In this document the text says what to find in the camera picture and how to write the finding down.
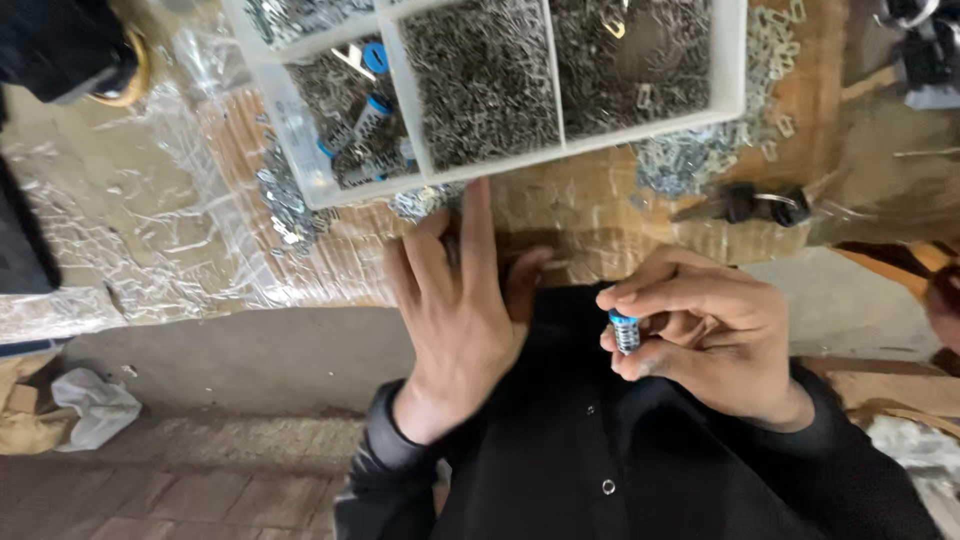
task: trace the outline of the concrete floor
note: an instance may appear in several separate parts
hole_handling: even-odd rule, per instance
[[[787,296],[794,354],[923,360],[940,348],[905,289],[827,249],[743,268]],[[124,381],[159,412],[362,411],[378,384],[413,365],[399,313],[373,307],[248,311],[103,331],[74,339],[65,356],[68,367]],[[137,377],[121,369],[126,364]]]

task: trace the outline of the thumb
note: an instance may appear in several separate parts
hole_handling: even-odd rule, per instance
[[[542,266],[553,257],[553,250],[539,246],[531,249],[516,260],[507,275],[503,303],[510,320],[528,324],[533,315],[534,293],[537,291],[537,278]]]
[[[691,386],[696,387],[698,366],[704,363],[700,360],[707,354],[652,337],[628,356],[616,356],[617,353],[614,353],[612,369],[624,380],[640,380],[650,376],[666,377],[695,394]]]

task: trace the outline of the black sleeve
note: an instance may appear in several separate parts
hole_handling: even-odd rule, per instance
[[[797,366],[793,378],[813,400],[813,424],[776,433],[734,420],[725,438],[740,457],[831,538],[943,538],[906,471],[871,445],[827,386]]]
[[[393,402],[402,386],[402,380],[384,384],[373,397],[366,434],[333,507],[338,540],[417,540],[433,529],[436,459],[396,428]]]

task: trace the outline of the wrist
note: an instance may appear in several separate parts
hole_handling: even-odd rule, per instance
[[[813,424],[816,409],[806,390],[795,380],[787,386],[784,398],[750,422],[760,428],[779,433],[795,433]]]
[[[467,418],[451,404],[424,391],[413,379],[397,392],[393,414],[400,433],[407,440],[424,446],[437,441]]]

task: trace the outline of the key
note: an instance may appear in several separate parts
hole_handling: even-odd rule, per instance
[[[778,192],[776,197],[769,203],[770,217],[781,227],[789,229],[810,218],[810,203],[801,186],[791,185]]]
[[[754,216],[756,206],[756,188],[753,184],[743,182],[722,185],[703,203],[674,214],[670,222],[726,219],[730,224],[742,223]]]

